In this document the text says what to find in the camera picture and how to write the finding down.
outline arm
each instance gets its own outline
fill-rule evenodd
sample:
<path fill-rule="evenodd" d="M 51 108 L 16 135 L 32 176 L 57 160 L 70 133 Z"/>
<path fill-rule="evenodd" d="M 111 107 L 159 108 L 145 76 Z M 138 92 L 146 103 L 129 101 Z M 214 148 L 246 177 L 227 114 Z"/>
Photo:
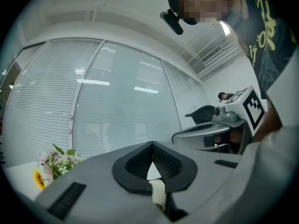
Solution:
<path fill-rule="evenodd" d="M 273 131 L 281 128 L 282 124 L 280 118 L 272 107 L 271 103 L 267 100 L 268 111 L 265 114 L 263 123 L 253 137 L 252 142 L 260 142 L 262 139 Z"/>

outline pink flower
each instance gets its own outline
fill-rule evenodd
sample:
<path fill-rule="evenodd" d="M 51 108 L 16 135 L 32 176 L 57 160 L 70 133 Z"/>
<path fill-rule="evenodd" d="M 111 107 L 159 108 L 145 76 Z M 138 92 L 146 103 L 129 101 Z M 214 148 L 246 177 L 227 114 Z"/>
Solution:
<path fill-rule="evenodd" d="M 54 157 L 54 165 L 57 165 L 57 164 L 59 164 L 59 163 L 61 163 L 61 162 L 63 162 L 63 161 L 67 161 L 68 160 L 68 158 L 67 158 L 67 156 L 66 155 L 57 155 L 56 157 Z"/>
<path fill-rule="evenodd" d="M 73 159 L 71 159 L 71 157 L 70 157 L 70 156 L 68 156 L 68 161 L 70 161 L 71 165 L 73 165 L 73 164 L 74 164 L 74 162 L 73 162 Z"/>
<path fill-rule="evenodd" d="M 48 164 L 45 163 L 43 165 L 43 171 L 47 175 L 48 182 L 49 183 L 53 182 L 54 179 L 53 179 L 52 169 L 49 167 Z"/>
<path fill-rule="evenodd" d="M 39 157 L 37 158 L 37 167 L 40 166 L 41 164 L 44 165 L 46 163 L 46 161 L 48 161 L 48 157 L 47 156 L 42 156 L 41 153 L 39 153 Z"/>
<path fill-rule="evenodd" d="M 46 151 L 49 154 L 59 154 L 59 152 L 56 149 L 53 149 L 53 148 L 52 149 L 47 149 Z"/>

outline yellow flower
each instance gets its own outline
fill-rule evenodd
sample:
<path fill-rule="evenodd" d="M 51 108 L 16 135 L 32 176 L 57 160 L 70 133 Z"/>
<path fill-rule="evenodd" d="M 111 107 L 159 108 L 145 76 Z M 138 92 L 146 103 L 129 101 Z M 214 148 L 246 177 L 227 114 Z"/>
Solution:
<path fill-rule="evenodd" d="M 36 183 L 36 186 L 40 189 L 40 190 L 44 190 L 45 189 L 45 184 L 43 182 L 43 177 L 40 174 L 40 172 L 38 172 L 37 168 L 35 168 L 33 170 L 33 179 Z"/>

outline window blinds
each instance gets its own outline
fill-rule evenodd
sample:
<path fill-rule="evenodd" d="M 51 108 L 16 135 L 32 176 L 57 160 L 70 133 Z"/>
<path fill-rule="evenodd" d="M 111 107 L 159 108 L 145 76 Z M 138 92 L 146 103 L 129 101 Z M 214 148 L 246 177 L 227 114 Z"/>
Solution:
<path fill-rule="evenodd" d="M 73 146 L 83 159 L 181 130 L 161 60 L 106 42 L 82 81 Z"/>
<path fill-rule="evenodd" d="M 4 123 L 8 167 L 35 161 L 52 143 L 69 149 L 69 122 L 78 79 L 100 43 L 63 39 L 47 43 L 14 84 Z"/>
<path fill-rule="evenodd" d="M 202 85 L 193 80 L 189 75 L 167 62 L 164 62 L 164 65 L 177 105 L 182 129 L 194 126 L 193 119 L 185 117 L 185 115 L 209 104 L 209 101 L 205 98 L 206 92 Z"/>

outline person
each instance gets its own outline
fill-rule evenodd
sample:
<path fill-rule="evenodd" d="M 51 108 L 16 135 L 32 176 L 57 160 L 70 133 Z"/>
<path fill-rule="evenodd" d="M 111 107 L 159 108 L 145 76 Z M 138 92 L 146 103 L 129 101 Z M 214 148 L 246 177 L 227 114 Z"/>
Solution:
<path fill-rule="evenodd" d="M 232 93 L 224 93 L 224 92 L 220 92 L 218 94 L 218 99 L 219 99 L 219 102 L 221 103 L 221 101 L 223 100 L 229 100 L 230 98 L 232 98 L 235 94 L 232 94 Z"/>
<path fill-rule="evenodd" d="M 282 126 L 267 96 L 267 90 L 282 73 L 297 46 L 296 38 L 279 13 L 277 0 L 169 0 L 180 18 L 197 22 L 223 21 L 236 35 L 240 47 L 254 69 L 261 98 L 267 99 L 268 111 L 253 142 Z"/>

